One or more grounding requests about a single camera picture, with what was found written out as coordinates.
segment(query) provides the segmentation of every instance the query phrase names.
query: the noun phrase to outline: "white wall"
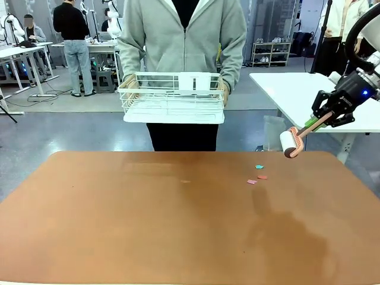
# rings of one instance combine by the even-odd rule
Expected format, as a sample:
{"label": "white wall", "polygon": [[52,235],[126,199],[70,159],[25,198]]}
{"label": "white wall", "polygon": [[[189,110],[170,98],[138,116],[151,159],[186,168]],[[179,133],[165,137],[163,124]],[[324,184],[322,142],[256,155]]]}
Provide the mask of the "white wall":
{"label": "white wall", "polygon": [[318,29],[319,19],[321,12],[327,0],[303,0],[302,9],[300,14],[301,31],[303,33],[311,33],[316,30],[316,37],[314,42],[318,41],[321,33]]}

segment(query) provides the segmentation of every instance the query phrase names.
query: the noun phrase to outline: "hoodie zipper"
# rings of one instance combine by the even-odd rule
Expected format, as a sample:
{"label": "hoodie zipper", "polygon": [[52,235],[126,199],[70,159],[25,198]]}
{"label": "hoodie zipper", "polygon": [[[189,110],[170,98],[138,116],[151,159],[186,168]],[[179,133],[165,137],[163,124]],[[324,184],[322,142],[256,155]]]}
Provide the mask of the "hoodie zipper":
{"label": "hoodie zipper", "polygon": [[186,62],[186,29],[183,30],[183,71],[185,71]]}

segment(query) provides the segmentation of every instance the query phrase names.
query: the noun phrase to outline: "stool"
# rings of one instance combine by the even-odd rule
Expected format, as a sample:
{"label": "stool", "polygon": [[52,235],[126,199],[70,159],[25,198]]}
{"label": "stool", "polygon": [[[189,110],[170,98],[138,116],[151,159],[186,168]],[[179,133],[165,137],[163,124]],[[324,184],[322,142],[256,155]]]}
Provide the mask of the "stool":
{"label": "stool", "polygon": [[96,72],[96,86],[98,93],[114,93],[115,82],[112,78],[111,70]]}

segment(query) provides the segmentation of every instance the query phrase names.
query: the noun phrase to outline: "glove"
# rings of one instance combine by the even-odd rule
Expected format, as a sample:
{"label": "glove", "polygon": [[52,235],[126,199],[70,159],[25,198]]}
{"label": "glove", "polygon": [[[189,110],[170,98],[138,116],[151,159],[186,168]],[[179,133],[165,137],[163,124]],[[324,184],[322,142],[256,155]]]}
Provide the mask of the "glove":
{"label": "glove", "polygon": [[[121,85],[121,88],[127,88],[127,89],[138,89],[139,84],[136,78],[136,75],[132,74],[129,77],[127,77],[126,81]],[[139,94],[137,93],[126,93],[125,98],[127,99],[127,106],[131,107],[134,100],[139,98]]]}
{"label": "glove", "polygon": [[223,103],[224,106],[227,106],[228,97],[230,96],[230,88],[226,82],[224,82],[221,77],[219,78],[218,90],[223,91]]}

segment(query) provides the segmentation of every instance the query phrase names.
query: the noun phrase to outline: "jeans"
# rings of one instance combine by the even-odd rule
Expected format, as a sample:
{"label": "jeans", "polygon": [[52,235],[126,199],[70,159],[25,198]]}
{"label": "jeans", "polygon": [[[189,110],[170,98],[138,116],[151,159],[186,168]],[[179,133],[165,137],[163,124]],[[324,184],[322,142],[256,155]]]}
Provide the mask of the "jeans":
{"label": "jeans", "polygon": [[93,92],[93,79],[91,76],[90,55],[85,40],[66,40],[65,57],[71,75],[71,83],[74,94],[80,94],[79,67],[82,71],[84,94]]}

